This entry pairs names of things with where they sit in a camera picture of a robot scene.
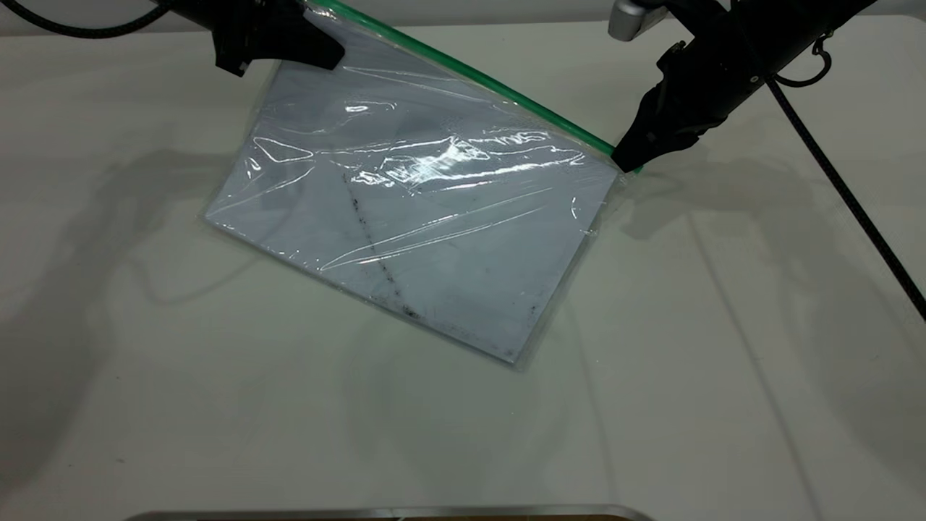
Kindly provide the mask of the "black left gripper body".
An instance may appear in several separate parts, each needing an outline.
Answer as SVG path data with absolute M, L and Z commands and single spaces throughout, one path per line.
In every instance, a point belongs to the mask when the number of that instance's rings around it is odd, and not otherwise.
M 301 1 L 219 1 L 212 29 L 215 65 L 241 77 L 255 60 L 293 62 L 305 23 Z

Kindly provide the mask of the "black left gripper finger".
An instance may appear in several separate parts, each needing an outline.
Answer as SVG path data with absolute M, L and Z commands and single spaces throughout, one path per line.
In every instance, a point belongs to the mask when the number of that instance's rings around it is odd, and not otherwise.
M 343 44 L 304 17 L 292 21 L 291 60 L 324 70 L 335 70 L 345 56 Z

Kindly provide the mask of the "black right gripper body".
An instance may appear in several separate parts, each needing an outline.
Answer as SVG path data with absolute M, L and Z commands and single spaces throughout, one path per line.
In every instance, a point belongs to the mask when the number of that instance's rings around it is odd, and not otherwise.
M 726 122 L 768 73 L 761 40 L 692 41 L 657 63 L 662 78 L 644 94 L 635 117 L 642 142 L 697 142 Z

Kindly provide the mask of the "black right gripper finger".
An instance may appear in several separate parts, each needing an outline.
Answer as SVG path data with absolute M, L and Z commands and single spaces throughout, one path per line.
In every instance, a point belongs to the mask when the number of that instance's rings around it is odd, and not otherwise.
M 646 163 L 655 158 L 691 148 L 700 139 L 699 131 L 659 133 L 653 128 L 645 127 L 642 124 L 636 125 L 635 131 L 642 138 L 640 158 L 636 161 L 635 171 L 644 168 Z
M 639 109 L 625 135 L 611 153 L 611 159 L 627 174 L 665 154 L 658 133 L 660 116 L 655 109 Z

